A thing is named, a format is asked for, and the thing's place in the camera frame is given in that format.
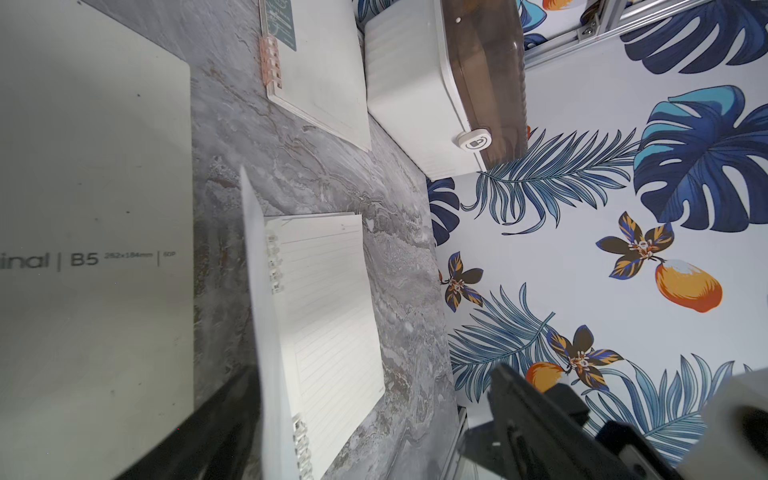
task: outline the spiral binding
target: spiral binding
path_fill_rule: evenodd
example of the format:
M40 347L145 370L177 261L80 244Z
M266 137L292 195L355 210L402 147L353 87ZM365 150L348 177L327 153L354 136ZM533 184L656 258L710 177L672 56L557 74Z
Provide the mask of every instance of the spiral binding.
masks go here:
M280 247L277 246L277 235L267 232L266 235L266 258L270 266L270 283L272 284L272 293L283 291L283 284L280 279L283 274L280 272L280 264L283 260L278 255Z
M315 480L312 474L312 452L310 440L306 436L306 425L301 415L293 417L293 444L296 446L296 459L299 464L299 480Z
M283 87L283 76L280 73L280 50L277 47L277 39L272 35L261 38L259 50L261 53L261 79L264 86L274 84L278 88Z

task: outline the monstera leaf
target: monstera leaf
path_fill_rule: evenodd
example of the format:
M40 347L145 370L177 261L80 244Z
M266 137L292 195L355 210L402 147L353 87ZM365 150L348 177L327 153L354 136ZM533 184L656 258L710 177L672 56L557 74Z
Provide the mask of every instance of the monstera leaf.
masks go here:
M547 19L547 12L540 6L528 0L518 0L518 13L520 23L523 25L523 32L527 33L538 27Z
M712 230L740 232L750 223L768 223L768 174L752 158L768 158L768 105L734 126L743 109L744 95L733 85L692 91L656 105L634 158L634 188L666 183L641 197L660 223L679 220L687 201L690 215L683 227L707 229L705 185L714 208ZM741 174L749 212L725 167Z
M434 215L432 218L432 235L435 236L435 245L443 245L447 242L451 232L458 227L458 217L440 205L445 204L453 210L458 210L458 196L453 193L455 188L456 184L450 177L436 182L427 180L429 211Z
M537 45L541 45L545 41L547 41L547 38L538 33L529 33L523 37L523 45L525 46L526 50L530 50Z
M698 25L671 45L693 21ZM700 73L718 66L728 56L741 31L744 41L727 65L743 65L768 52L768 0L713 0L696 8L639 28L621 36L632 60L642 60L648 71L661 74L682 62L717 28L712 45L688 63L680 73Z

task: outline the notebook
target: notebook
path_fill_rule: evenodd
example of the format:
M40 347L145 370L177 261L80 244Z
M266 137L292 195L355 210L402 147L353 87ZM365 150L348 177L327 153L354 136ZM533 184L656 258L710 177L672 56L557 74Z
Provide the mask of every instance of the notebook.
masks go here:
M260 0L259 7L267 98L370 151L366 79L349 0Z
M115 478L194 411L190 67L0 2L0 478Z
M240 171L265 478L320 479L384 394L360 215L264 219Z

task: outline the open notebook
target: open notebook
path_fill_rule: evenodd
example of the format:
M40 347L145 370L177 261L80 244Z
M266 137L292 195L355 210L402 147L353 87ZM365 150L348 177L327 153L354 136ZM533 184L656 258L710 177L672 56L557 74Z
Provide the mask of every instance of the open notebook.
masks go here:
M319 479L384 394L362 218L321 214L265 223L244 169L240 179L264 477Z

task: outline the metal frame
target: metal frame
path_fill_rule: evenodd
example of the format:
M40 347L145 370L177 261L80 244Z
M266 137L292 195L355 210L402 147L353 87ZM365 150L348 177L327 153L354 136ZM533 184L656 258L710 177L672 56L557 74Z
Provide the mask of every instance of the metal frame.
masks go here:
M464 432L466 432L468 429L469 426L467 424L467 409L464 407L459 407L458 430L456 430L456 435L453 436L453 442L451 443L448 460L445 461L445 465L442 467L440 480L454 480L454 477L456 476L456 470L458 469L458 461L461 460L461 456L458 454L456 445L458 444L458 439L460 439L461 436L464 435Z
M625 8L627 0L603 0L598 15L587 25L559 35L525 52L525 70L569 55L579 48L644 27L710 0L644 0Z

